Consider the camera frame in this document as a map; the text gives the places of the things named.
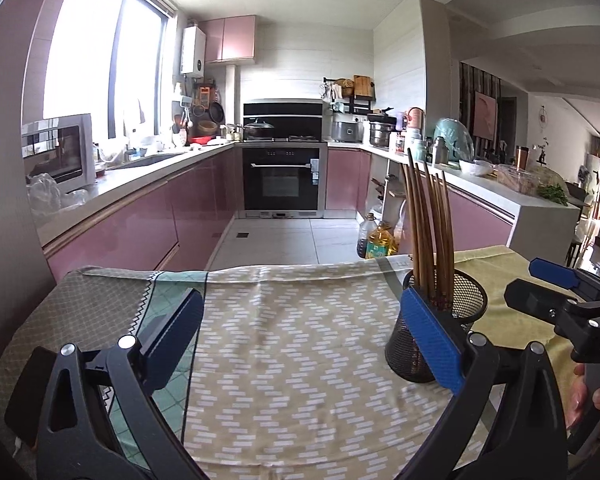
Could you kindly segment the right hand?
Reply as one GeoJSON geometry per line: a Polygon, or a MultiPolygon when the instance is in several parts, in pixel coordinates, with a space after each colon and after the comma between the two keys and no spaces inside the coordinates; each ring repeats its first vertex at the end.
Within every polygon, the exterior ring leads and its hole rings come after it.
{"type": "Polygon", "coordinates": [[[600,388],[593,393],[588,392],[588,387],[584,382],[585,365],[578,363],[573,370],[576,375],[571,385],[570,404],[566,409],[566,427],[570,429],[581,418],[584,412],[584,404],[587,400],[591,400],[593,405],[600,410],[600,388]]]}

